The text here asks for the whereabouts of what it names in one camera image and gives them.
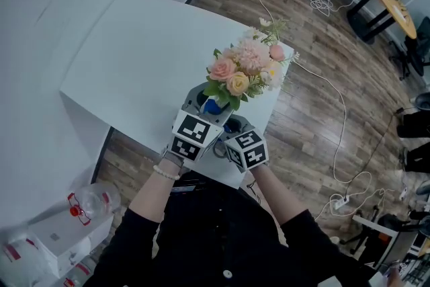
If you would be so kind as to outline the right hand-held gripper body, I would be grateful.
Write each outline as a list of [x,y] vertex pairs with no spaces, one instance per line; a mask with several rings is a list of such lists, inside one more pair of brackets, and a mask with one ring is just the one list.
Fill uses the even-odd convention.
[[222,142],[229,161],[241,172],[266,164],[269,160],[263,134],[242,116],[232,115],[226,121]]

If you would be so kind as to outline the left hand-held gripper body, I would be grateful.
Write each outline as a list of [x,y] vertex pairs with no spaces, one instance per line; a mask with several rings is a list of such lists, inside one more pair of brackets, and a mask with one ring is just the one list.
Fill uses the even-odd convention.
[[214,96],[207,96],[207,86],[202,83],[189,91],[172,127],[169,152],[186,161],[196,162],[211,150],[234,112],[229,103],[220,107]]

